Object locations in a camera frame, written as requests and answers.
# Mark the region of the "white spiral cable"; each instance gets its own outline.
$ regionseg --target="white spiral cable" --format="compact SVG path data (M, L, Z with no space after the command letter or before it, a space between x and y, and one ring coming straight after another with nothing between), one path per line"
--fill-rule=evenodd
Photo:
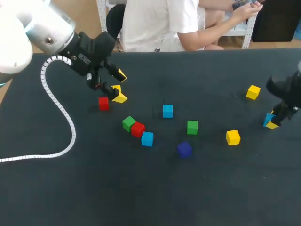
M67 121L68 121L68 123L70 125L71 133L72 133L70 144L64 150L62 150L61 152L56 153L56 154L24 155L24 156L12 157L12 158L0 159L0 162L17 161L17 160L24 160L24 159L50 159L50 158L56 158L56 157L59 157L59 156L62 156L64 154L66 154L73 147L73 145L75 143L75 139L76 139L76 131L75 131L75 127L74 127L73 121L70 118L69 114L64 109L64 107L60 104L60 102L58 102L58 100L56 99L56 97L50 91L50 89L49 89L49 87L47 85L47 82L46 82L46 78L45 78L47 67L49 66L49 64L51 64L52 62L54 62L56 60L64 61L66 64L68 64L69 66L71 66L71 60L70 59L68 59L66 57L63 57L63 56L53 56L53 57L47 59L45 61L45 63L43 64L43 66L42 66L42 69L41 69L41 81L42 81L42 85L43 85L45 91L47 92L48 96L52 99L52 101L56 104L56 106L64 114L65 118L67 119Z

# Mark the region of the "green cube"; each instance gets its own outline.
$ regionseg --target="green cube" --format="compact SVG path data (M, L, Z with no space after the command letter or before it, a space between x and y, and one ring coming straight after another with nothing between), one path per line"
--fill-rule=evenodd
M136 123L136 120L128 116L122 121L122 126L127 132L131 132L131 127Z
M187 121L187 134L189 135L198 134L198 121Z

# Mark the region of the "cube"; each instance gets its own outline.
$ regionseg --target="cube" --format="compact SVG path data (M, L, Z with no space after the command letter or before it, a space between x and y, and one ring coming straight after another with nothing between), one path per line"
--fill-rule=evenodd
M100 111L108 111L109 110L109 99L107 97L98 98L98 105Z
M274 124L274 123L272 123L271 121L269 121L268 124L265 127L269 128L269 129L276 129L279 126L276 125L276 124Z
M198 134L198 121L187 121L187 134L189 135Z
M264 127L267 127L267 124L272 120L272 118L275 117L274 114L267 114L266 117L265 117L265 120L264 120L264 124L263 126Z
M136 122L136 123L131 127L131 134L132 134L134 137L137 137L137 138L141 138L144 131L145 131L145 126L142 125L142 124L139 123L139 122Z
M184 142L177 146L177 151L182 159L186 159L192 156L192 148L188 142Z
M260 92L260 88L257 87L257 86L254 86L252 85L249 90L248 90L248 93L246 94L246 96L250 99L253 99L255 100L258 95L259 95L259 92Z
M143 132L141 138L142 146L152 147L153 142L154 142L154 134L150 132Z
M131 127L136 123L136 120L128 116L122 121L122 126L127 132L131 132Z
M228 131L226 134L228 145L239 145L240 135L237 130Z
M163 105L163 118L173 117L173 105Z

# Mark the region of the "red cube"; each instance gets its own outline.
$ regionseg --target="red cube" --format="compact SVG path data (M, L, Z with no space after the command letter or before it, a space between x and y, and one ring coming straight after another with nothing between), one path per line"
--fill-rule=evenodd
M107 97L98 98L99 110L108 111L109 110L109 99Z
M145 126L138 122L131 127L131 134L137 138L141 138L144 131Z

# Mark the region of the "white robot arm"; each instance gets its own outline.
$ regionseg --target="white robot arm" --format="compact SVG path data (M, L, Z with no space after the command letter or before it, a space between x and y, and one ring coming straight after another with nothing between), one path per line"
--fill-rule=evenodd
M123 96L101 81L99 69L105 68L120 82L127 78L108 63L116 41L103 32L95 39L75 33L75 22L50 0L0 0L0 87L22 71L32 59L33 43L46 54L71 59L71 69L88 75L88 85L100 89L110 100Z
M32 45L22 23L0 8L0 87L32 60Z

